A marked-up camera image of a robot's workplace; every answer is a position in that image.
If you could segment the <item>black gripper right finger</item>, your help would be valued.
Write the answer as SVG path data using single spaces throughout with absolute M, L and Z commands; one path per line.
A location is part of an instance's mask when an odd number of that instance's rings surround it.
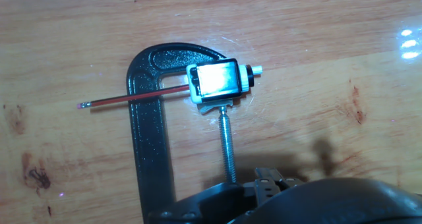
M 274 180 L 280 188 L 293 188 L 304 184 L 302 180 L 296 177 L 285 177 L 279 172 L 276 173 L 276 178 Z

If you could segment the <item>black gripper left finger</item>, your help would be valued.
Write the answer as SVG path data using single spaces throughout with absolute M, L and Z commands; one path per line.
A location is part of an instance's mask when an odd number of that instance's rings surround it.
M 276 194 L 276 169 L 256 168 L 256 180 L 223 182 L 148 214 L 148 222 L 230 223 Z

